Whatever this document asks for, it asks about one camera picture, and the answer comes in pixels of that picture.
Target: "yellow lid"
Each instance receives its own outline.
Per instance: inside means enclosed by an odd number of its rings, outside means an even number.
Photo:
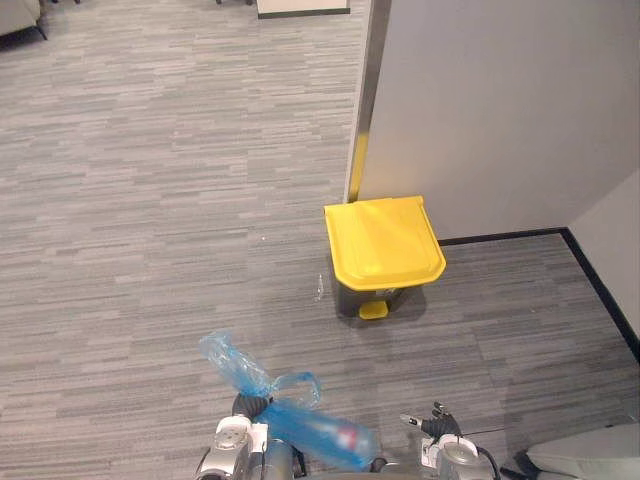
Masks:
[[[382,290],[436,280],[446,261],[420,196],[324,207],[333,268],[352,290]]]

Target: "metal trim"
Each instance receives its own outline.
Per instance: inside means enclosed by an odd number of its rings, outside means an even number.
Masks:
[[[355,202],[360,194],[362,174],[364,173],[364,164],[369,146],[373,105],[376,99],[376,91],[378,90],[382,54],[387,37],[391,2],[392,0],[371,0],[360,100],[358,102],[358,119],[351,152],[351,168],[347,181],[346,200],[348,202]]]

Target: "white furniture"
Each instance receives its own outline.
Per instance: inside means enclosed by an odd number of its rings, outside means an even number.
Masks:
[[[0,0],[0,35],[34,27],[46,40],[47,36],[38,25],[39,18],[38,0]]]
[[[350,13],[349,0],[257,0],[258,18]]]
[[[527,456],[538,480],[637,480],[640,425],[631,423],[534,445]]]

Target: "white cushion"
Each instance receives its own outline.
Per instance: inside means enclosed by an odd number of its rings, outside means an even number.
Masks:
[[[618,425],[541,443],[527,456],[541,470],[583,480],[638,480],[640,425]]]

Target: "robotic hand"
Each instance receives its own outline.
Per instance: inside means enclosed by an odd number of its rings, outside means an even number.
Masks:
[[[456,419],[447,408],[434,402],[431,419],[401,415],[400,419],[417,426],[429,438],[422,440],[422,465],[436,469],[440,480],[500,480],[500,472],[491,454],[463,438]],[[479,454],[489,459],[493,472],[480,461]]]
[[[253,423],[268,405],[262,397],[236,396],[231,416],[218,423],[213,445],[196,470],[196,480],[293,480],[306,476],[302,453],[278,439],[268,439],[266,424]]]

